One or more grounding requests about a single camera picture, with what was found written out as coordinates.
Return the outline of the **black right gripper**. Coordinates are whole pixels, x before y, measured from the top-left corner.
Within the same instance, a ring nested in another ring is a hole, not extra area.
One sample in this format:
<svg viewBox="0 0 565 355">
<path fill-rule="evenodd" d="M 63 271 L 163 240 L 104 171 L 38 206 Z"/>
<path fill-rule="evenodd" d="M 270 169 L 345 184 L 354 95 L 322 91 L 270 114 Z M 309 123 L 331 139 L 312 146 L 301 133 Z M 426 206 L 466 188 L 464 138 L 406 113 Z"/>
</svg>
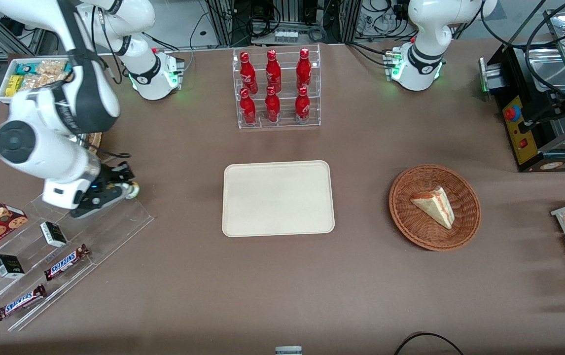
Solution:
<svg viewBox="0 0 565 355">
<path fill-rule="evenodd" d="M 102 165 L 98 177 L 80 196 L 80 203 L 70 211 L 70 216 L 85 218 L 121 199 L 132 199 L 132 186 L 126 184 L 133 182 L 134 177 L 129 165 Z"/>
</svg>

